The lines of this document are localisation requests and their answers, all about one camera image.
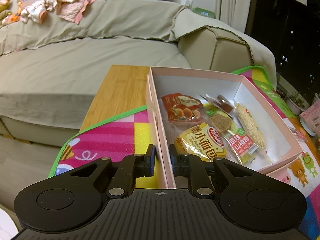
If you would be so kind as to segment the pile of pink baby clothes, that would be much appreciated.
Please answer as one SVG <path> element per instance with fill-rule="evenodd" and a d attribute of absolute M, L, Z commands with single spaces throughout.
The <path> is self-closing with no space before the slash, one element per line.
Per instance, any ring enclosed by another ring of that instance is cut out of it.
<path fill-rule="evenodd" d="M 48 12 L 54 12 L 59 18 L 79 24 L 86 8 L 99 0 L 37 0 L 26 6 L 20 13 L 20 21 L 27 23 L 32 20 L 42 24 Z"/>

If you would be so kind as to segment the beige curtain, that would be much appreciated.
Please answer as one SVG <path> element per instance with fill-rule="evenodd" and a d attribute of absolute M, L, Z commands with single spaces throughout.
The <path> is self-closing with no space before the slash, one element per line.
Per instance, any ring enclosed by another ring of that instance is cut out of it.
<path fill-rule="evenodd" d="M 216 18 L 244 33 L 251 0 L 216 0 Z"/>

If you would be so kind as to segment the yellow stuffed toy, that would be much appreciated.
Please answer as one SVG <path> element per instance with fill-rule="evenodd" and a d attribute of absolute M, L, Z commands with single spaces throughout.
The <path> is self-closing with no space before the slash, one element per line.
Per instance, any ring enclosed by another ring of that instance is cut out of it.
<path fill-rule="evenodd" d="M 11 6 L 11 0 L 0 1 L 0 20 L 1 26 L 8 25 L 11 22 L 12 12 L 9 10 Z"/>

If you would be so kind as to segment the brown candy clear packet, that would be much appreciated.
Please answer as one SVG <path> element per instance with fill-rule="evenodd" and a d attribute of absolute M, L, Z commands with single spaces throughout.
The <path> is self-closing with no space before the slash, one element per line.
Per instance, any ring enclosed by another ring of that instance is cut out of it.
<path fill-rule="evenodd" d="M 217 97 L 212 97 L 209 94 L 200 94 L 200 97 L 226 113 L 230 118 L 233 118 L 232 114 L 234 111 L 234 106 L 221 94 L 219 94 Z"/>

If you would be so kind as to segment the red nut snack bag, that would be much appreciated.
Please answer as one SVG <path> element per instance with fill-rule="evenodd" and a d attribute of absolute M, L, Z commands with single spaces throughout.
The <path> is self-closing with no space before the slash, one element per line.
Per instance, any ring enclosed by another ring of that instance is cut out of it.
<path fill-rule="evenodd" d="M 183 122 L 196 123 L 203 120 L 203 104 L 199 99 L 181 93 L 167 94 L 161 97 L 163 106 L 172 124 Z"/>

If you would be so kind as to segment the rice cracker stick packet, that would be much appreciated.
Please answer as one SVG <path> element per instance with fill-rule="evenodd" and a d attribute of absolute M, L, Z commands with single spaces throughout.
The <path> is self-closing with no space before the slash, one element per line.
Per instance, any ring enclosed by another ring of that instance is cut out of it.
<path fill-rule="evenodd" d="M 235 102 L 235 110 L 236 110 L 238 119 L 242 127 L 244 128 L 245 132 L 251 137 L 253 142 L 259 148 L 265 148 L 266 147 L 265 137 L 261 132 L 261 130 L 259 129 L 250 111 L 243 104 L 238 102 Z"/>

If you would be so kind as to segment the beige sofa with cover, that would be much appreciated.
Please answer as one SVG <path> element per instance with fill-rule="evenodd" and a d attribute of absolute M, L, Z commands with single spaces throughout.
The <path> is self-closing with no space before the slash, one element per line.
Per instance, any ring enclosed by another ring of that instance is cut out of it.
<path fill-rule="evenodd" d="M 41 24 L 1 27 L 1 135 L 63 145 L 112 65 L 228 73 L 259 65 L 276 85 L 270 50 L 220 20 L 172 2 L 98 0 L 78 24 L 51 12 Z"/>

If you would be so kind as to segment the pink patterned packet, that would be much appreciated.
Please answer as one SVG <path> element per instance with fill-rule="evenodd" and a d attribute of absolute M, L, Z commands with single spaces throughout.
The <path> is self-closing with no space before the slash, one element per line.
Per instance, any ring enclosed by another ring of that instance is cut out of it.
<path fill-rule="evenodd" d="M 300 117 L 319 136 L 319 105 L 312 105 Z"/>

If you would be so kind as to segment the colourful cartoon play mat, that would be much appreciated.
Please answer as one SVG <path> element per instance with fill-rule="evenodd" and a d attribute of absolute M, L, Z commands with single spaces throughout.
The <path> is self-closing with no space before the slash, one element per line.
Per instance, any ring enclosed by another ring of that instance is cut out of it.
<path fill-rule="evenodd" d="M 288 168 L 281 168 L 271 176 L 298 187 L 306 196 L 308 208 L 300 231 L 310 239 L 319 239 L 319 155 L 316 148 L 294 117 L 292 111 L 271 86 L 266 71 L 261 66 L 248 66 L 236 74 L 249 80 L 287 126 L 296 129 L 303 139 L 299 141 L 303 152 Z M 121 161 L 125 156 L 145 153 L 151 144 L 147 107 L 141 106 L 123 114 L 96 123 L 69 139 L 61 148 L 50 171 L 50 177 L 80 167 L 101 157 Z"/>

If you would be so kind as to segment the white wall socket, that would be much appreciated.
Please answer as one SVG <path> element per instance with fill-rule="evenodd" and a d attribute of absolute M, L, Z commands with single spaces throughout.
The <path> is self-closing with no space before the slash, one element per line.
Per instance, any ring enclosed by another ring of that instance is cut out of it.
<path fill-rule="evenodd" d="M 181 5 L 192 8 L 193 0 L 181 0 Z"/>

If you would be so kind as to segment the green digital clock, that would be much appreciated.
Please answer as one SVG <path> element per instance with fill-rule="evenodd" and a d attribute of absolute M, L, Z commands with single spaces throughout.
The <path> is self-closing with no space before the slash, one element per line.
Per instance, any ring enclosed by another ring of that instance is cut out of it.
<path fill-rule="evenodd" d="M 216 18 L 215 12 L 207 10 L 207 9 L 195 7 L 192 9 L 192 11 L 193 11 L 193 13 L 201 15 L 203 17 Z"/>

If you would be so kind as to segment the white potted plant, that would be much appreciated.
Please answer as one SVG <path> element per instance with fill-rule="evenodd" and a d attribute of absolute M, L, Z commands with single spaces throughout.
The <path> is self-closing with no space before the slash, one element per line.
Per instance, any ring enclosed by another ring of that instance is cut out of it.
<path fill-rule="evenodd" d="M 285 102 L 294 113 L 294 115 L 300 115 L 300 113 L 306 111 L 310 104 L 300 95 L 297 90 L 292 93 L 287 93 Z"/>

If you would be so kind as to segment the yellow small bread bag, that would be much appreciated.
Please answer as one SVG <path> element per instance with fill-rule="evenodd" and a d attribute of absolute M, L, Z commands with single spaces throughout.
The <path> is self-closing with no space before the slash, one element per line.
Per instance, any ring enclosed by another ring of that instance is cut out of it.
<path fill-rule="evenodd" d="M 174 142 L 178 154 L 193 154 L 202 161 L 225 157 L 227 151 L 218 131 L 205 122 L 182 132 Z"/>

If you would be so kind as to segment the pink cardboard gift box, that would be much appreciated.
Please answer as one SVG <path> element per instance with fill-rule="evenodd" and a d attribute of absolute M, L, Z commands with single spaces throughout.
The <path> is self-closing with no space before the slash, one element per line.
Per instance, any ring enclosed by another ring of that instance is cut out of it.
<path fill-rule="evenodd" d="M 146 103 L 150 122 L 151 141 L 156 145 L 159 163 L 156 177 L 160 187 L 174 189 L 187 184 L 186 179 L 176 181 L 172 171 L 168 146 L 174 140 L 165 121 L 167 113 L 161 98 L 181 93 L 199 99 L 202 94 L 223 95 L 231 102 L 248 108 L 266 139 L 266 152 L 274 162 L 266 165 L 256 161 L 249 165 L 262 174 L 271 174 L 290 165 L 302 152 L 302 147 L 282 117 L 244 76 L 200 69 L 151 67 L 147 80 Z"/>

